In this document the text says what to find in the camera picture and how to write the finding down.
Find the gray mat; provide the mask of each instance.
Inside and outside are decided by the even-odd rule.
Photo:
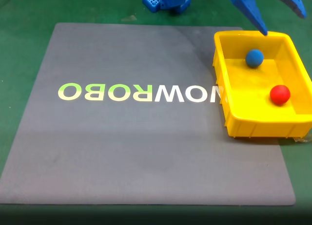
[[[58,24],[0,179],[0,203],[294,204],[277,142],[230,138],[219,97],[211,98],[213,35],[228,29]],[[61,99],[79,94],[71,86],[59,96],[66,83],[81,95]],[[85,98],[95,83],[105,84],[104,101]],[[108,93],[116,84],[129,89]],[[136,96],[133,85],[152,93]],[[157,98],[160,85],[167,98]],[[172,87],[181,95],[170,102]]]

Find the blue ball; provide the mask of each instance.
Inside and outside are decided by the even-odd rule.
[[[259,50],[251,50],[246,55],[246,63],[251,68],[259,67],[264,60],[264,56]]]

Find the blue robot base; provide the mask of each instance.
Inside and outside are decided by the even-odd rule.
[[[159,9],[162,10],[173,10],[175,13],[182,13],[191,4],[191,0],[185,0],[185,2],[178,6],[171,6],[167,2],[162,0],[142,0],[144,5],[151,11],[157,12]]]

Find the green table surface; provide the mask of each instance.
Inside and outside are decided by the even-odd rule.
[[[256,0],[270,31],[292,38],[301,59],[312,74],[312,0],[303,0],[308,18],[298,18],[278,0]],[[123,23],[150,25],[254,27],[229,0],[192,0],[181,15],[151,13],[142,0],[0,0],[0,172],[10,151],[29,94],[36,79],[53,28],[58,22]],[[312,144],[280,140],[296,195],[294,206],[57,206],[0,205],[5,215],[18,222],[52,216],[49,221],[75,217],[112,218],[114,224],[138,221],[176,223],[246,221],[308,214],[312,209]]]

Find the foam ball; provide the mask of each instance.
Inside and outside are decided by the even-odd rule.
[[[251,50],[246,55],[246,63],[251,68],[259,67],[264,60],[264,56],[259,50]]]
[[[276,105],[283,105],[291,97],[291,92],[285,85],[276,85],[271,89],[270,98]]]

